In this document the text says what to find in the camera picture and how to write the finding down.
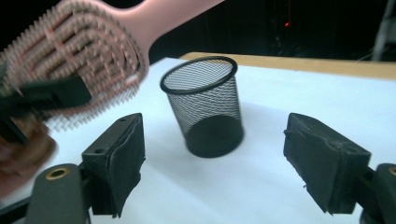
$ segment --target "hairbrush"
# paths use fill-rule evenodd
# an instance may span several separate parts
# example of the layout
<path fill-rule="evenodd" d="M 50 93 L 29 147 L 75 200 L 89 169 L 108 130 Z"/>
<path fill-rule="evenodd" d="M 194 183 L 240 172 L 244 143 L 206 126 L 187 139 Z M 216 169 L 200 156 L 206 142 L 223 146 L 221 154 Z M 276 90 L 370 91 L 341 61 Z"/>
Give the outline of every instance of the hairbrush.
<path fill-rule="evenodd" d="M 86 104 L 40 111 L 55 130 L 94 119 L 130 100 L 149 70 L 149 49 L 163 34 L 223 0 L 146 0 L 116 8 L 99 0 L 63 0 L 0 54 L 0 96 L 31 82 L 81 77 Z"/>

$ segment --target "cup rim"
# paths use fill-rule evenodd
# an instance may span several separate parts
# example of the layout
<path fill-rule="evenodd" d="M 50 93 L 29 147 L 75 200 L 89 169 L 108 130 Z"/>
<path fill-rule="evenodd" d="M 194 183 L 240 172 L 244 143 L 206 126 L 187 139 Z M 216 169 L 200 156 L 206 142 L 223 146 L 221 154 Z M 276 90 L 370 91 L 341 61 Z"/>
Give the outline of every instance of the cup rim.
<path fill-rule="evenodd" d="M 213 82 L 209 85 L 206 85 L 204 87 L 199 87 L 199 88 L 195 88 L 195 89 L 190 89 L 190 90 L 175 90 L 175 89 L 170 89 L 168 87 L 166 87 L 166 85 L 164 84 L 165 80 L 172 75 L 172 73 L 174 73 L 176 70 L 180 69 L 181 67 L 184 67 L 186 65 L 189 64 L 193 64 L 193 63 L 198 63 L 198 62 L 204 62 L 204 61 L 214 61 L 214 60 L 218 60 L 218 61 L 224 61 L 227 63 L 230 63 L 232 65 L 232 69 L 231 71 L 224 77 L 220 78 L 219 80 L 217 80 L 216 82 Z M 197 58 L 197 59 L 193 59 L 193 60 L 189 60 L 186 61 L 184 63 L 181 63 L 175 67 L 173 67 L 172 69 L 168 70 L 162 77 L 161 79 L 161 89 L 166 92 L 166 93 L 170 93 L 170 94 L 175 94 L 175 95 L 187 95 L 187 94 L 195 94 L 195 93 L 200 93 L 203 91 L 208 91 L 208 90 L 212 90 L 214 88 L 216 88 L 217 86 L 223 84 L 224 82 L 228 81 L 231 77 L 233 77 L 237 71 L 237 63 L 236 61 L 234 61 L 233 59 L 229 58 L 229 57 L 225 57 L 225 56 L 207 56 L 207 57 L 202 57 L 202 58 Z"/>

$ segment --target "black mesh cup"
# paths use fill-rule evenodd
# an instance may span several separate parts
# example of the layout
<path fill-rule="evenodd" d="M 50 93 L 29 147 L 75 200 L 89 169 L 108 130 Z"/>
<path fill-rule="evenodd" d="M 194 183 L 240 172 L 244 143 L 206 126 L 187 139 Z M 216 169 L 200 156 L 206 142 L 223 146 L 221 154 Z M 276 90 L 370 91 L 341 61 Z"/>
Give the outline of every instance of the black mesh cup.
<path fill-rule="evenodd" d="M 161 80 L 187 148 L 195 156 L 223 156 L 243 139 L 236 70 L 236 62 L 228 57 L 204 57 L 171 69 Z"/>

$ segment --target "hairbrush bristle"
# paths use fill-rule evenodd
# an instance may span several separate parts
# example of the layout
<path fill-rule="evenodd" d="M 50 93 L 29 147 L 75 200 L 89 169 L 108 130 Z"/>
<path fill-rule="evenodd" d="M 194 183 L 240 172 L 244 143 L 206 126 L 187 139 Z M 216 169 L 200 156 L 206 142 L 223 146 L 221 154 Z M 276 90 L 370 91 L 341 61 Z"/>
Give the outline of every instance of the hairbrush bristle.
<path fill-rule="evenodd" d="M 68 1 L 47 11 L 0 54 L 0 63 L 7 63 L 0 89 L 78 74 L 92 100 L 43 112 L 52 129 L 73 129 L 136 94 L 140 64 L 133 46 L 130 35 L 104 10 Z"/>

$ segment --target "white table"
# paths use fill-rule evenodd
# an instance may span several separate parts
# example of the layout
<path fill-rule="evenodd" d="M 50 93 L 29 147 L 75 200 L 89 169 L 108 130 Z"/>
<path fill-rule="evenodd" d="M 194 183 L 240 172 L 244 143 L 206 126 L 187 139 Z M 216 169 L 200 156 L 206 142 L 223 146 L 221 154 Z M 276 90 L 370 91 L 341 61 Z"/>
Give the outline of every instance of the white table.
<path fill-rule="evenodd" d="M 245 136 L 232 153 L 202 159 L 190 154 L 159 83 L 179 59 L 151 66 L 136 97 L 72 132 L 52 133 L 57 154 L 47 164 L 81 163 L 81 152 L 116 119 L 142 113 L 147 160 L 142 179 L 121 218 L 92 216 L 92 223 L 352 224 L 353 215 L 323 214 L 304 181 L 283 156 L 291 112 L 319 119 L 372 152 L 370 167 L 396 162 L 396 81 L 341 77 L 240 65 L 236 83 Z M 32 183 L 11 195 L 29 195 Z"/>

